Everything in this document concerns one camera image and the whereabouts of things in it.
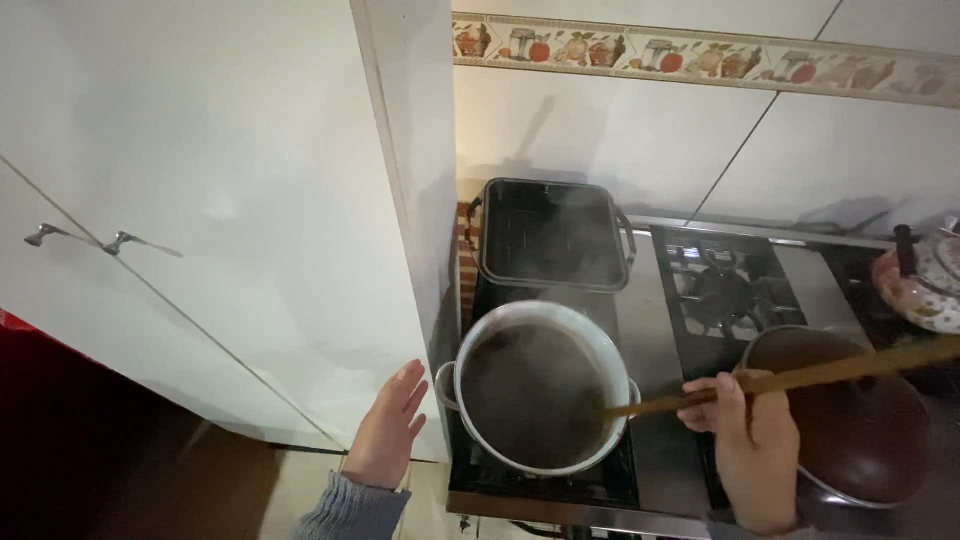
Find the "human hand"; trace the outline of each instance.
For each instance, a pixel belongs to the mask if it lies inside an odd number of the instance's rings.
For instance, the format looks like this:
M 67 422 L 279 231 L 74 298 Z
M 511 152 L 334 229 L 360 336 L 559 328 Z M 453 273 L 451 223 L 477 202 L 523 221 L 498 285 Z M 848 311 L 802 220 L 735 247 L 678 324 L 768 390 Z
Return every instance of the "human hand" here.
M 744 370 L 748 377 L 765 371 Z M 677 412 L 694 431 L 716 433 L 717 471 L 741 527 L 773 536 L 797 527 L 797 467 L 800 432 L 784 392 L 747 399 L 736 379 L 692 380 L 684 392 L 716 388 L 717 401 Z
M 380 389 L 344 460 L 341 474 L 347 479 L 391 490 L 400 486 L 414 439 L 426 424 L 423 414 L 414 420 L 427 391 L 427 381 L 420 380 L 425 372 L 420 361 L 413 360 Z

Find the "floral kettle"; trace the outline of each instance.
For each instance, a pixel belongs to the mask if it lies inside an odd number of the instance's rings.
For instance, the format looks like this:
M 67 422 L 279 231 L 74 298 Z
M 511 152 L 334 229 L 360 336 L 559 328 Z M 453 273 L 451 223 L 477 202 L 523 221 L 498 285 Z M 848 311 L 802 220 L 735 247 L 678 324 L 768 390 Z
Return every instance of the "floral kettle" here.
M 910 227 L 897 225 L 897 248 L 874 263 L 884 302 L 930 331 L 960 333 L 960 223 L 914 245 Z

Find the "dark liquid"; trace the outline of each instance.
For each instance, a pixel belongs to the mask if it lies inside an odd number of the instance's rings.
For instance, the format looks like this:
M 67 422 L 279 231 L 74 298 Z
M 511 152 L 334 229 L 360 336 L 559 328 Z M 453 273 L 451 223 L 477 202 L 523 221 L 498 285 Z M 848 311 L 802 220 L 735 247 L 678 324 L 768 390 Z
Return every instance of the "dark liquid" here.
M 576 342 L 539 326 L 501 331 L 477 347 L 463 374 L 464 409 L 507 458 L 562 469 L 605 442 L 604 386 Z

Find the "cabinet handle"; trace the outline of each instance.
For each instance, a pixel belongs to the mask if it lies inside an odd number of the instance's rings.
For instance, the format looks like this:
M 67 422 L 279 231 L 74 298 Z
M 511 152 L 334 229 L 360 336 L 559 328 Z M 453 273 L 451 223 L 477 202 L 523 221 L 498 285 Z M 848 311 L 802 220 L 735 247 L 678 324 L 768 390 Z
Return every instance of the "cabinet handle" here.
M 145 246 L 150 246 L 154 249 L 158 249 L 169 256 L 176 257 L 176 258 L 183 258 L 183 254 L 177 250 L 172 250 L 170 248 L 165 248 L 163 246 L 157 246 L 156 244 L 152 244 L 142 238 L 137 238 L 136 236 L 130 233 L 125 233 L 123 231 L 117 231 L 116 239 L 114 239 L 112 242 L 104 246 L 104 251 L 116 257 L 120 255 L 120 246 L 122 246 L 126 242 L 133 242 L 134 244 L 143 244 Z
M 96 242 L 94 242 L 93 240 L 90 240 L 90 239 L 88 239 L 88 238 L 84 238 L 84 237 L 82 237 L 82 236 L 77 236 L 77 235 L 75 235 L 75 234 L 68 233 L 67 231 L 64 231 L 63 229 L 61 229 L 61 228 L 59 228 L 59 227 L 54 227 L 53 225 L 50 225 L 49 223 L 41 223 L 41 224 L 40 224 L 40 227 L 39 227 L 39 230 L 38 230 L 36 233 L 33 233 L 33 234 L 27 236 L 26 238 L 24 238 L 23 241 L 24 241 L 24 242 L 27 242 L 28 244 L 30 244 L 30 245 L 32 245 L 32 246 L 34 246 L 35 248 L 38 248 L 38 247 L 40 247 L 40 246 L 43 245 L 43 237 L 46 236 L 47 234 L 62 234 L 62 235 L 64 235 L 64 236 L 68 237 L 68 238 L 75 238 L 75 239 L 80 240 L 81 242 L 83 242 L 83 243 L 85 243 L 85 244 L 90 244 L 90 245 L 93 246 L 93 247 L 99 247 L 98 244 L 97 244 Z

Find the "wooden spoon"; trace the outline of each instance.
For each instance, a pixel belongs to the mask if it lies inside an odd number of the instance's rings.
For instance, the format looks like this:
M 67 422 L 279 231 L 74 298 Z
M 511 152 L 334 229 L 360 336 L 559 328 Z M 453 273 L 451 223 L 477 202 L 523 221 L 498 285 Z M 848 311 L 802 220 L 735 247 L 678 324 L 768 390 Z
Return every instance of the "wooden spoon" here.
M 770 377 L 751 378 L 737 375 L 737 382 L 747 395 L 779 392 L 814 384 L 828 384 L 840 380 L 857 380 L 862 377 L 888 375 L 937 363 L 954 360 L 960 356 L 960 335 L 945 335 L 925 343 L 903 345 L 879 354 L 854 356 L 842 360 L 814 365 L 792 371 L 784 371 Z M 605 418 L 634 416 L 647 412 L 677 410 L 703 405 L 717 399 L 714 388 L 698 390 L 682 397 L 668 396 L 652 402 L 619 406 L 603 411 Z

